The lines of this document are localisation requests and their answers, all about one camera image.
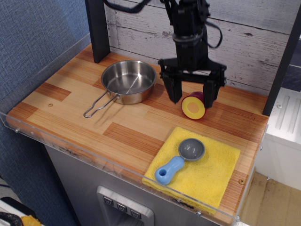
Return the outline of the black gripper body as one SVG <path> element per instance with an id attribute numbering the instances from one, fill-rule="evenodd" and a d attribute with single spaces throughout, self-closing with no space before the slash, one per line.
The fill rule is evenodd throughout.
<path id="1" fill-rule="evenodd" d="M 161 59 L 161 78 L 166 86 L 175 86 L 182 81 L 207 83 L 225 86 L 226 66 L 214 62 L 208 57 L 206 36 L 173 35 L 176 45 L 176 58 Z"/>

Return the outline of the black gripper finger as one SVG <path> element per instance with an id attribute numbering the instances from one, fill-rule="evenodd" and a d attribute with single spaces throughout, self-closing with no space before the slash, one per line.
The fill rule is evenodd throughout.
<path id="1" fill-rule="evenodd" d="M 220 88 L 219 73 L 210 73 L 203 86 L 205 108 L 211 108 Z"/>
<path id="2" fill-rule="evenodd" d="M 182 71 L 169 72 L 165 71 L 162 73 L 162 80 L 164 82 L 166 91 L 170 100 L 176 104 L 182 97 Z"/>

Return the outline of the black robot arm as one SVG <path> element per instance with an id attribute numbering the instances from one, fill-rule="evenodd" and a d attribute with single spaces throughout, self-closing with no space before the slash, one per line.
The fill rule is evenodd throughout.
<path id="1" fill-rule="evenodd" d="M 207 21 L 209 4 L 205 0 L 166 0 L 164 3 L 174 28 L 172 38 L 177 55 L 158 61 L 168 96 L 177 103 L 182 97 L 182 81 L 201 83 L 205 108 L 211 108 L 219 88 L 226 84 L 227 67 L 208 57 L 207 26 L 216 27 Z"/>

